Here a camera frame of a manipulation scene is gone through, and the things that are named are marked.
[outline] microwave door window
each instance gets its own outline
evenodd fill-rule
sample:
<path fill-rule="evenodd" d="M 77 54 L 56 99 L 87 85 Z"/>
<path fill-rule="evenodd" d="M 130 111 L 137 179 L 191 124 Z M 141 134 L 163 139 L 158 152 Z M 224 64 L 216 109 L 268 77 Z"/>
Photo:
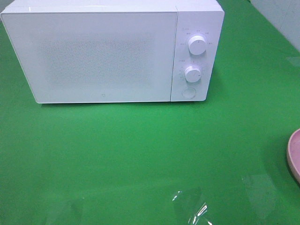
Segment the microwave door window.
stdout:
<path fill-rule="evenodd" d="M 175 12 L 16 14 L 4 21 L 37 102 L 170 101 Z"/>

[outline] green table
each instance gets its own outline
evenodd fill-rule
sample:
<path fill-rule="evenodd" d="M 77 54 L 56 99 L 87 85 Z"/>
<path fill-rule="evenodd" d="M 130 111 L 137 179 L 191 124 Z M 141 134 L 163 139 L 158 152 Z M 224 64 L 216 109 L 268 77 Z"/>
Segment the green table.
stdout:
<path fill-rule="evenodd" d="M 205 102 L 39 105 L 0 24 L 1 225 L 300 223 L 300 54 L 246 0 L 220 3 Z"/>

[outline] microwave housing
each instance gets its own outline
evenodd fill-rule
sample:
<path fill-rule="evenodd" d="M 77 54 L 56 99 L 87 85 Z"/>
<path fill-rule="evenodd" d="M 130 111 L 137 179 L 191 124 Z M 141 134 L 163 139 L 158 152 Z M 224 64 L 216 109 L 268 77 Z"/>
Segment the microwave housing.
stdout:
<path fill-rule="evenodd" d="M 1 19 L 38 103 L 203 101 L 215 0 L 15 0 Z"/>

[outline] microwave knob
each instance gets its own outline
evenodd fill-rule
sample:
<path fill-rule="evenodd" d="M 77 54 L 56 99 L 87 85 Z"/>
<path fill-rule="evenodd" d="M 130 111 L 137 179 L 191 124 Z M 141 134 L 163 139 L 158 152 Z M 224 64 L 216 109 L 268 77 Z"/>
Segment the microwave knob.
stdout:
<path fill-rule="evenodd" d="M 195 66 L 188 67 L 184 72 L 184 76 L 187 82 L 190 83 L 195 83 L 199 81 L 201 79 L 201 75 L 202 73 L 200 71 L 200 68 Z"/>
<path fill-rule="evenodd" d="M 189 52 L 193 55 L 201 55 L 206 50 L 207 41 L 202 35 L 193 36 L 188 41 Z"/>

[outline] pink bowl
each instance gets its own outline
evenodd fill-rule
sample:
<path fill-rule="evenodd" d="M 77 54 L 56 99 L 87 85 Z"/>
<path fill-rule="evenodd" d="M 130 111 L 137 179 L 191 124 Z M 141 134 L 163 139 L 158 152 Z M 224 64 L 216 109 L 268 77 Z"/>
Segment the pink bowl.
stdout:
<path fill-rule="evenodd" d="M 287 145 L 287 161 L 292 173 L 300 183 L 300 129 L 290 137 Z"/>

